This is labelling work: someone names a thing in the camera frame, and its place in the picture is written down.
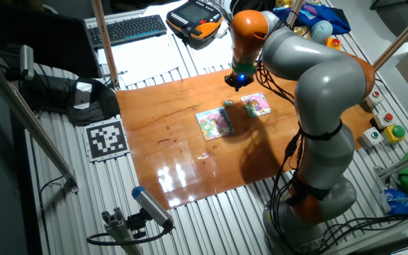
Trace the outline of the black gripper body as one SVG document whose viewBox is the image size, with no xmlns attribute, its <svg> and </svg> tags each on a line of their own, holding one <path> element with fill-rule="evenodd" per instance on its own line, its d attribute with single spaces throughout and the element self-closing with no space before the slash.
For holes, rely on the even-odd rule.
<svg viewBox="0 0 408 255">
<path fill-rule="evenodd" d="M 235 88 L 235 89 L 240 89 L 244 86 L 248 85 L 248 77 L 250 77 L 252 75 L 247 75 L 247 74 L 231 74 L 230 78 L 231 78 L 231 82 L 232 84 L 230 85 L 231 87 Z"/>
</svg>

